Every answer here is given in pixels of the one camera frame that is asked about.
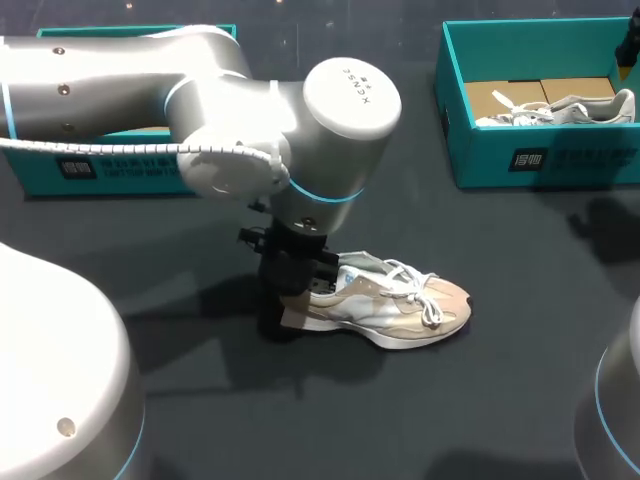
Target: table surface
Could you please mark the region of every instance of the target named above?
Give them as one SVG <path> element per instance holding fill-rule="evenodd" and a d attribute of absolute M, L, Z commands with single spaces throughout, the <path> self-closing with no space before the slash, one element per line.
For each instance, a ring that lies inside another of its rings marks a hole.
<path fill-rule="evenodd" d="M 0 162 L 0 241 L 94 282 L 122 313 L 148 390 L 154 479 L 578 480 L 572 413 L 640 291 L 640 193 L 463 192 L 431 90 L 441 22 L 629 15 L 626 0 L 6 0 L 0 34 L 236 23 L 254 76 L 360 57 L 403 115 L 335 251 L 434 271 L 474 297 L 470 331 L 384 352 L 256 331 L 268 219 L 197 199 L 25 201 Z"/>

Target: shoe box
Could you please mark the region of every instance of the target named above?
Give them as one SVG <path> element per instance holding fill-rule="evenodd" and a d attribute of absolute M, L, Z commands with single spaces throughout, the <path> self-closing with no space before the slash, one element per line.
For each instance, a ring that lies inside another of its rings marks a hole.
<path fill-rule="evenodd" d="M 236 38 L 235 25 L 217 25 Z M 38 37 L 129 37 L 151 35 L 181 25 L 43 28 Z M 170 143 L 166 127 L 118 132 L 91 140 L 98 144 Z M 175 155 L 60 156 L 5 151 L 9 165 L 29 197 L 193 195 L 183 183 Z"/>
<path fill-rule="evenodd" d="M 460 188 L 590 188 L 640 183 L 640 123 L 478 127 L 508 113 L 497 90 L 520 105 L 567 95 L 636 94 L 640 64 L 622 82 L 615 48 L 628 18 L 445 22 L 435 95 Z"/>

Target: robotic arm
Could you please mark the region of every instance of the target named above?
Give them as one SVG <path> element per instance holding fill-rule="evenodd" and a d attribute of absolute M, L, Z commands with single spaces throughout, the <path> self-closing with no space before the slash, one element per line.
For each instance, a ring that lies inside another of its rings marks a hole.
<path fill-rule="evenodd" d="M 0 148 L 176 153 L 200 196 L 270 196 L 272 227 L 241 238 L 283 294 L 302 293 L 318 265 L 335 266 L 326 237 L 362 192 L 401 112 L 393 82 L 351 58 L 324 61 L 303 82 L 253 80 L 236 40 L 211 26 L 130 38 L 0 37 L 0 85 Z M 73 143 L 156 126 L 169 127 L 175 143 Z"/>

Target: cable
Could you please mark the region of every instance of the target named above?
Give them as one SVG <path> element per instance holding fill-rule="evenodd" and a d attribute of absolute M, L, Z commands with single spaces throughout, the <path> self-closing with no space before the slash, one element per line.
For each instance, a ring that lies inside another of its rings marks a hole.
<path fill-rule="evenodd" d="M 0 149 L 26 150 L 56 155 L 176 155 L 180 153 L 214 153 L 252 157 L 269 164 L 276 177 L 276 184 L 289 181 L 289 170 L 282 162 L 277 143 L 272 145 L 271 153 L 256 148 L 213 145 L 187 145 L 182 143 L 153 143 L 129 145 L 99 145 L 82 143 L 54 143 L 34 140 L 17 140 L 0 137 Z"/>

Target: sneaker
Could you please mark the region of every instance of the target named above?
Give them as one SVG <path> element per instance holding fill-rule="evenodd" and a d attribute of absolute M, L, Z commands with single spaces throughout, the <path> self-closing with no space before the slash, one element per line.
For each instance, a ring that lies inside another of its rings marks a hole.
<path fill-rule="evenodd" d="M 517 106 L 495 90 L 493 96 L 511 113 L 480 118 L 476 120 L 479 127 L 633 123 L 636 116 L 635 96 L 627 89 L 620 90 L 611 98 L 583 98 L 570 95 L 551 105 L 538 102 Z"/>
<path fill-rule="evenodd" d="M 314 285 L 312 291 L 281 301 L 284 327 L 353 330 L 391 350 L 443 340 L 471 316 L 469 294 L 457 285 L 366 252 L 340 255 L 333 292 Z"/>

